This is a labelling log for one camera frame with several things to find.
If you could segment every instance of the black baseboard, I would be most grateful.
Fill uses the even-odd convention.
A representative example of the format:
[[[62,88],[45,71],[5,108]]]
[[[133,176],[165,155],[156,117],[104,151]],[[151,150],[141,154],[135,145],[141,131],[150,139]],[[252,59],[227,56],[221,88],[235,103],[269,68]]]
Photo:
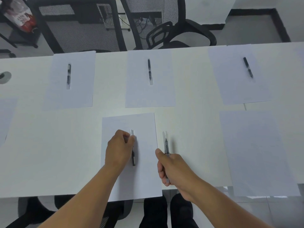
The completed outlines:
[[[282,42],[291,42],[287,30],[276,8],[273,9],[232,9],[228,16],[270,15]]]
[[[225,24],[211,24],[211,25],[205,24],[202,26],[205,26],[208,30],[222,30]]]

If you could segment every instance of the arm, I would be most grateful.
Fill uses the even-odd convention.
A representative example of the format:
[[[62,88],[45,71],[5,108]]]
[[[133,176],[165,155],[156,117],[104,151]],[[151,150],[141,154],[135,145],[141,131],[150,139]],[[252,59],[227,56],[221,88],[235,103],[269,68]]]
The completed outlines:
[[[175,185],[185,200],[196,204],[215,228],[271,228],[209,183],[200,179],[178,154],[167,157],[160,149],[158,173],[166,186]],[[166,183],[165,174],[170,179]]]
[[[108,142],[105,164],[82,190],[39,228],[98,228],[111,190],[131,158],[134,136],[118,130]]]

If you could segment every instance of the pen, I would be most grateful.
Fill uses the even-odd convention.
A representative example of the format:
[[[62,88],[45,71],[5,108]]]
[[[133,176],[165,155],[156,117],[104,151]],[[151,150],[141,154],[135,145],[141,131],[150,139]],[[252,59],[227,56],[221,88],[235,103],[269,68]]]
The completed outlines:
[[[253,74],[252,74],[251,69],[250,69],[250,67],[249,67],[249,63],[248,63],[248,61],[247,61],[247,58],[244,57],[243,60],[244,60],[245,65],[246,65],[246,67],[247,67],[247,69],[248,69],[248,72],[249,72],[250,77],[253,78]]]
[[[133,133],[133,130],[130,130],[130,135],[132,136],[132,135],[134,135],[134,133]],[[133,148],[132,148],[132,165],[133,166],[135,166],[135,153],[134,153],[134,151],[133,151]]]
[[[151,63],[150,63],[150,59],[148,59],[148,69],[149,69],[149,79],[150,79],[150,81],[151,81],[152,73],[151,73]]]
[[[167,155],[168,157],[170,157],[170,153],[169,153],[169,143],[168,143],[168,132],[164,131],[163,132],[163,139],[164,139],[164,146],[165,146],[165,155]],[[169,178],[166,175],[166,183],[170,183]]]
[[[68,89],[70,89],[70,84],[71,84],[71,68],[72,68],[72,65],[69,63],[67,65],[67,87]]]

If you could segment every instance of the leg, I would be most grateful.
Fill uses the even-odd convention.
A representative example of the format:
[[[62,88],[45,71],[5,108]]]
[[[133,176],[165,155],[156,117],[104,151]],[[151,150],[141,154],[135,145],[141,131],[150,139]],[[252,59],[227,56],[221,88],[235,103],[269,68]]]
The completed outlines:
[[[167,201],[164,196],[145,199],[143,210],[145,215],[139,228],[168,228]]]
[[[193,220],[191,202],[183,199],[181,194],[175,195],[170,204],[172,228],[199,228]]]

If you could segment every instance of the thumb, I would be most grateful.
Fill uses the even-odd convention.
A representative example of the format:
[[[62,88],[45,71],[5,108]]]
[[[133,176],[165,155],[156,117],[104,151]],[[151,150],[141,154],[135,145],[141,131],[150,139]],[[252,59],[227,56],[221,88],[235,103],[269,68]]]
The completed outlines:
[[[128,138],[127,145],[132,148],[134,146],[134,143],[135,143],[135,136],[132,135]]]
[[[166,167],[166,165],[169,164],[170,158],[167,155],[165,155],[160,149],[156,149],[155,154],[156,154],[157,159],[160,161],[160,163],[164,167]]]

